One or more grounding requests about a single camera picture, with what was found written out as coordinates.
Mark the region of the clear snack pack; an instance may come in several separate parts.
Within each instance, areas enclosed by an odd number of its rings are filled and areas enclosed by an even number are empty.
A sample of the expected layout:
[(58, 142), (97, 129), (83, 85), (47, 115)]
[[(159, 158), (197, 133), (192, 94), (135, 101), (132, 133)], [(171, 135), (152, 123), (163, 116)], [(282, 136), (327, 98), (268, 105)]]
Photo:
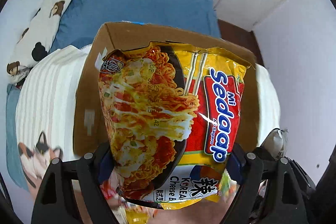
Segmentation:
[(273, 129), (261, 146), (266, 149), (275, 160), (284, 157), (288, 149), (288, 130), (280, 128)]

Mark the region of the Mi Sedaap noodle packet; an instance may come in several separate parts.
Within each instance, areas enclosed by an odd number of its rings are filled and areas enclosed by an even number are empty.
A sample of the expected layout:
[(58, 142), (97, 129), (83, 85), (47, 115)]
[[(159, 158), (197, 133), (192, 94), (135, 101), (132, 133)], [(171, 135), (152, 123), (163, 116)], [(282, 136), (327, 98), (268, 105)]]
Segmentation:
[(108, 53), (98, 88), (120, 196), (163, 209), (217, 201), (248, 68), (224, 48), (183, 43)]

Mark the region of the cardboard box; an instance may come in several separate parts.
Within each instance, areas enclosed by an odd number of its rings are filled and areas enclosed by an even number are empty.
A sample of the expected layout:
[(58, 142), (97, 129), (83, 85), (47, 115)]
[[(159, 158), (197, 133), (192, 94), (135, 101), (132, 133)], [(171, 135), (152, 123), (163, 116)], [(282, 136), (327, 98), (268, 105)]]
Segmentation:
[(151, 41), (183, 42), (202, 48), (222, 47), (251, 64), (244, 76), (244, 93), (241, 100), (241, 118), (236, 143), (245, 152), (257, 147), (259, 125), (259, 97), (256, 82), (256, 64), (263, 59), (253, 32), (248, 32), (222, 20), (216, 26), (220, 38), (203, 35), (180, 28), (154, 24), (106, 22), (98, 30), (92, 48), (85, 61), (76, 92), (75, 122), (73, 129), (73, 150), (82, 156), (94, 152), (106, 141), (104, 117), (98, 92), (98, 70), (100, 60), (109, 52), (145, 47)]

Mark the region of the striped cat print blanket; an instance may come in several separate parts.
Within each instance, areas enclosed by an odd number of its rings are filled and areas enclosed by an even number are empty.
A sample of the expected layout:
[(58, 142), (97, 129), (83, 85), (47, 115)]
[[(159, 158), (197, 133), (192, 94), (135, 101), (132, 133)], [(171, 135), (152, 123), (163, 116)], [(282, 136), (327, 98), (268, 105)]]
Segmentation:
[[(74, 122), (76, 92), (87, 57), (73, 46), (57, 50), (34, 67), (20, 93), (16, 109), (18, 152), (23, 174), (35, 200), (53, 159), (72, 161), (84, 156), (74, 152)], [(261, 127), (257, 145), (260, 145), (268, 133), (279, 126), (281, 109), (268, 71), (260, 65), (256, 65), (255, 70)], [(220, 196), (235, 189), (236, 181), (227, 170), (230, 155)], [(125, 223), (145, 221), (145, 209), (165, 210), (120, 196), (114, 168), (100, 188), (107, 202), (108, 198), (114, 197), (126, 203), (122, 210)]]

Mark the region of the dog print long pillow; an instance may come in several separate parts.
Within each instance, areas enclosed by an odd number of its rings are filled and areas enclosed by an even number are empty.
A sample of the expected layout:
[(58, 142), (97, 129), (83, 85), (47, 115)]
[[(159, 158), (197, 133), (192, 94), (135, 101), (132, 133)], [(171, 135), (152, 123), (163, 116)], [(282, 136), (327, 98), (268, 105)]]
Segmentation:
[(62, 15), (72, 0), (43, 0), (37, 13), (14, 47), (6, 71), (9, 82), (17, 84), (44, 59), (54, 42)]

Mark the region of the blue bed sheet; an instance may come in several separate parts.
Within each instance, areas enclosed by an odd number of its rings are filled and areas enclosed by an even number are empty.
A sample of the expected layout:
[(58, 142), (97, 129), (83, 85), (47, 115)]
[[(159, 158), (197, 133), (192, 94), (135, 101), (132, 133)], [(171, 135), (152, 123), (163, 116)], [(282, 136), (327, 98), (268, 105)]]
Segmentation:
[(213, 0), (72, 0), (50, 51), (92, 44), (106, 22), (156, 24), (221, 36)]

